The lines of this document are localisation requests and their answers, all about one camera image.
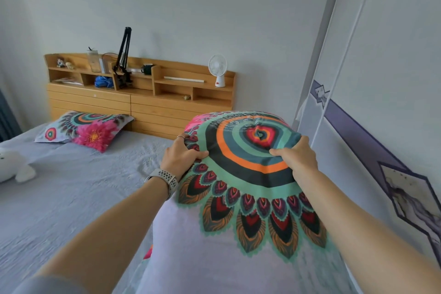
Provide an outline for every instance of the white watch band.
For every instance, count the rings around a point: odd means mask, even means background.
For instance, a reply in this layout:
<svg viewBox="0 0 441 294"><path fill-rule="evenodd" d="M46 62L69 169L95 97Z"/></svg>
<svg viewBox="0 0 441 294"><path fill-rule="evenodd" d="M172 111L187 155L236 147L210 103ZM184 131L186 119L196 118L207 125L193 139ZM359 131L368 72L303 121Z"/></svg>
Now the white watch band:
<svg viewBox="0 0 441 294"><path fill-rule="evenodd" d="M154 170L146 179L149 180L152 177L158 177L164 180L168 185L168 199L170 199L173 193L178 189L178 180L176 180L176 176L171 174L170 172L162 169Z"/></svg>

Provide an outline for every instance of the glass jar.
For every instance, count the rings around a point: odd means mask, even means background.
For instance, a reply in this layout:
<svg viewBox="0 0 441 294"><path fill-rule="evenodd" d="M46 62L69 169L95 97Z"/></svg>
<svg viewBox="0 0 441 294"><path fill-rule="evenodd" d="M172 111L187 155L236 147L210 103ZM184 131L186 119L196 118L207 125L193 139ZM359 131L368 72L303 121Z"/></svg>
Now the glass jar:
<svg viewBox="0 0 441 294"><path fill-rule="evenodd" d="M87 59L89 60L90 69L92 72L101 74L101 63L100 55L98 55L98 50L89 50L87 52Z"/></svg>

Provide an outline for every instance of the human hand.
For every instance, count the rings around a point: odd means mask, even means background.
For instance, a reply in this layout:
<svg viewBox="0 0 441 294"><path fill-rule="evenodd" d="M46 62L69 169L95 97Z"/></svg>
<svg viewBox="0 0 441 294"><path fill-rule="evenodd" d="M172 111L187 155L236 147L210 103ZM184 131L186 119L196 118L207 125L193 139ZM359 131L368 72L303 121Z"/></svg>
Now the human hand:
<svg viewBox="0 0 441 294"><path fill-rule="evenodd" d="M184 138L190 135L180 134L171 147L165 150L161 162L161 169L176 176L176 180L181 180L182 175L191 167L195 159L204 159L208 156L208 151L188 150L184 144Z"/></svg>
<svg viewBox="0 0 441 294"><path fill-rule="evenodd" d="M273 156L282 156L284 162L292 169L292 175L298 180L298 175L304 170L318 170L315 152L309 146L309 137L302 136L300 141L291 149L270 149Z"/></svg>

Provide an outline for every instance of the sleeve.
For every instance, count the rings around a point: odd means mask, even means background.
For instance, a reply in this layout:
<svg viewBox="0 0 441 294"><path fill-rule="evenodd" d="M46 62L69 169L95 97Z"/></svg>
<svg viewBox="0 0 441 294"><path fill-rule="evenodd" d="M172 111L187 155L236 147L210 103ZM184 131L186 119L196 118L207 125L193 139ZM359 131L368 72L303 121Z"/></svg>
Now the sleeve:
<svg viewBox="0 0 441 294"><path fill-rule="evenodd" d="M88 294L88 292L64 278L36 276L25 280L12 294Z"/></svg>

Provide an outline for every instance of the small fan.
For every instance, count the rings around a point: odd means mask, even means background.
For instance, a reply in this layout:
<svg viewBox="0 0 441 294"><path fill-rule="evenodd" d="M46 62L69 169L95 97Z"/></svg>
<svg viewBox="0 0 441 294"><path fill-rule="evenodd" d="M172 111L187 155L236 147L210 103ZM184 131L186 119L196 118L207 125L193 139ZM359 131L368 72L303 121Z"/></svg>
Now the small fan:
<svg viewBox="0 0 441 294"><path fill-rule="evenodd" d="M225 87L223 75L227 72L227 59L222 55L214 55L208 62L208 70L213 76L216 76L216 86Z"/></svg>

